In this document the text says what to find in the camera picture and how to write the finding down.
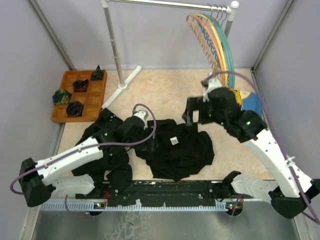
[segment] marble patterned surface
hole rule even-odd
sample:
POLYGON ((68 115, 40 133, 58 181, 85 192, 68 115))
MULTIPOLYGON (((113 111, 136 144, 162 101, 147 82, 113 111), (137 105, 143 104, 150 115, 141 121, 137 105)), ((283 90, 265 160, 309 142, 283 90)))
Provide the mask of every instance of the marble patterned surface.
MULTIPOLYGON (((237 69, 251 79, 249 69, 237 69)), ((123 71, 126 78, 131 70, 123 71)), ((187 97, 200 96, 204 89, 200 81, 208 76, 210 69, 173 69, 173 70, 142 70, 109 107, 119 118, 131 116, 136 103, 147 105, 157 119, 174 119, 182 123, 181 115, 185 110, 187 97)), ((108 71, 104 101, 117 89, 119 83, 117 71, 108 71)), ((241 78, 235 78, 235 88, 253 92, 253 89, 241 78)), ((81 138, 84 130, 91 122, 66 123, 59 152, 72 148, 81 138)), ((200 125, 199 131, 207 131, 213 142, 215 157, 212 165, 205 166, 199 174, 191 175, 184 180, 222 180, 231 171, 236 170, 260 179, 272 179, 259 159, 242 146, 237 139, 229 136, 217 124, 200 125)), ((150 167, 136 157, 135 151, 128 152, 134 180, 153 179, 150 167)))

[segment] horizontal rod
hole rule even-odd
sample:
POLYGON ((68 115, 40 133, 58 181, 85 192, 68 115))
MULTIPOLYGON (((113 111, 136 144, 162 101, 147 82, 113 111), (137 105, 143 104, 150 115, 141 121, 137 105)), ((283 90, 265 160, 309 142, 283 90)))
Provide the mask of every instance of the horizontal rod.
POLYGON ((131 4, 145 4, 145 5, 155 5, 163 7, 172 7, 172 8, 181 8, 181 9, 194 9, 194 10, 203 10, 211 12, 220 12, 229 14, 230 8, 221 7, 221 6, 205 6, 205 5, 196 5, 188 3, 179 3, 179 2, 169 2, 169 1, 154 1, 154 0, 110 0, 110 2, 120 2, 120 3, 131 3, 131 4))

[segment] gray wall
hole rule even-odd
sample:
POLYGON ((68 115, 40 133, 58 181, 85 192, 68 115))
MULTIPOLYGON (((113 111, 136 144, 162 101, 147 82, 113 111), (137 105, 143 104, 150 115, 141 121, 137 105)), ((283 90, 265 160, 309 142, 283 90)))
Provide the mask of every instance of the gray wall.
POLYGON ((50 154, 52 94, 67 67, 26 0, 0 1, 0 33, 0 239, 16 240, 27 206, 9 185, 24 159, 50 154))
MULTIPOLYGON (((257 71, 287 152, 312 178, 320 178, 319 8, 319 0, 295 1, 257 71)), ((320 215, 320 196, 312 202, 320 215)))
MULTIPOLYGON (((229 5, 232 0, 177 0, 191 4, 229 5)), ((38 0, 43 12, 79 69, 97 64, 114 66, 101 0, 38 0)), ((229 42, 237 67, 252 67, 286 0, 239 0, 229 42)), ((186 23, 199 11, 111 2, 121 63, 144 68, 209 67, 198 41, 186 23)))

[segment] table surface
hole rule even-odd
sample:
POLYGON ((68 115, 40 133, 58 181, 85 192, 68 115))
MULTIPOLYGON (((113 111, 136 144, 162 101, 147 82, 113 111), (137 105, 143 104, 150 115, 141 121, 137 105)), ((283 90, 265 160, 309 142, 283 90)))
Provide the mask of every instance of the table surface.
MULTIPOLYGON (((125 70, 123 76, 126 78, 131 72, 125 70)), ((174 119, 178 124, 183 123, 181 115, 186 108, 187 97, 204 93, 201 80, 206 78, 209 72, 210 69, 142 70, 128 90, 108 109, 125 120, 132 115, 133 106, 142 103, 154 112, 157 120, 174 119)), ((237 69, 236 72, 252 79, 249 69, 237 69)), ((104 101, 114 93, 118 83, 117 71, 108 71, 104 101)), ((253 92, 250 85, 238 77, 235 78, 235 89, 253 92)), ((92 122, 66 123, 59 153, 74 147, 90 124, 92 122)), ((191 175, 184 180, 222 180, 233 170, 260 179, 272 179, 259 159, 237 139, 229 136, 222 126, 212 123, 199 125, 198 129, 207 131, 210 135, 215 156, 212 165, 205 166, 199 174, 191 175)), ((134 180, 154 179, 150 167, 135 155, 134 150, 130 150, 128 154, 134 180)))

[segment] gray floor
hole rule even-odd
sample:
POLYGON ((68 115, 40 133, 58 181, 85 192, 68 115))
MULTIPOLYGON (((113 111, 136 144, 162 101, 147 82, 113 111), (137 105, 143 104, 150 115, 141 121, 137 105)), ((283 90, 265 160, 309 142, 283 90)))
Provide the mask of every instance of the gray floor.
POLYGON ((244 203, 243 212, 104 212, 77 217, 42 211, 33 240, 297 240, 292 220, 264 202, 244 203))

